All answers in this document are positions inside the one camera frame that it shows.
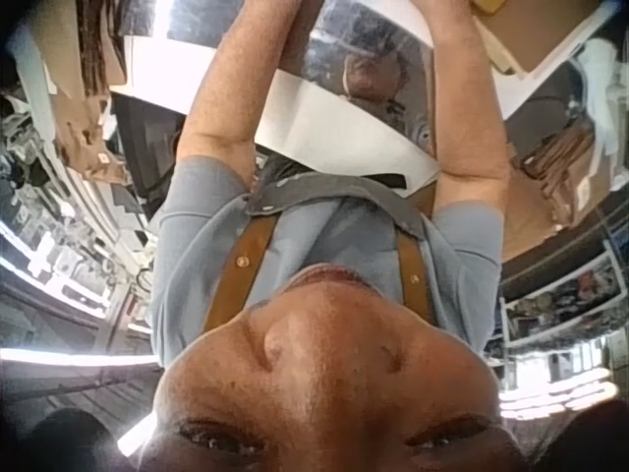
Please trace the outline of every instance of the brown suspender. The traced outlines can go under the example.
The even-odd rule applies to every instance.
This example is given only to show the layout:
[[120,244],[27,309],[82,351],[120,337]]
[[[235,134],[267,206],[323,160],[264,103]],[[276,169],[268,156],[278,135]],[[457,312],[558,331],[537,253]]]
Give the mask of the brown suspender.
[[[253,218],[232,248],[207,311],[203,333],[225,325],[245,308],[279,216],[280,213]],[[418,242],[397,227],[396,238],[404,306],[434,325],[426,268]]]

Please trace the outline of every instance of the forearm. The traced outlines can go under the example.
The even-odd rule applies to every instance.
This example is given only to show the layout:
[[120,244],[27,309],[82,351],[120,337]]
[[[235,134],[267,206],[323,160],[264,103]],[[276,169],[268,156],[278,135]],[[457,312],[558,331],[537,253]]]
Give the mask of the forearm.
[[491,67],[467,2],[434,15],[435,144],[457,178],[508,178],[507,138]]
[[253,149],[268,91],[300,3],[245,1],[202,80],[178,157],[202,153],[198,148],[208,146]]

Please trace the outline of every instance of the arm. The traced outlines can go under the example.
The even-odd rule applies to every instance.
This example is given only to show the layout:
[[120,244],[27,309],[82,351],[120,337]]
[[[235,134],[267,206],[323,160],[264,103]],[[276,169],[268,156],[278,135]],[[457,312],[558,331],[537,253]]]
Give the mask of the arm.
[[467,0],[413,0],[434,43],[434,211],[480,201],[504,212],[510,166],[489,59]]
[[300,0],[246,0],[203,78],[177,160],[207,155],[250,185],[254,138]]

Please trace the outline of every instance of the lip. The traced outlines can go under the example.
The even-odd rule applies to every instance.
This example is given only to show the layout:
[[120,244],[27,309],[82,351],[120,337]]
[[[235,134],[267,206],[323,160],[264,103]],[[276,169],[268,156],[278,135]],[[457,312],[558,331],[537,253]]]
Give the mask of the lip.
[[379,295],[379,292],[360,274],[346,267],[331,264],[319,264],[308,267],[295,275],[286,285],[283,292],[320,282],[338,282],[357,288],[368,289]]

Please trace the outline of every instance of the man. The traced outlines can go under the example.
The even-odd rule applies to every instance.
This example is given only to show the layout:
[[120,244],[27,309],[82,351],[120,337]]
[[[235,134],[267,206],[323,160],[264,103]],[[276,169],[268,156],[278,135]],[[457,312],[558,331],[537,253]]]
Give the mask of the man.
[[477,355],[500,276],[505,133],[468,2],[414,3],[434,42],[432,221],[381,184],[285,159],[251,192],[301,2],[246,0],[223,39],[160,226],[166,372],[145,470],[519,470]]

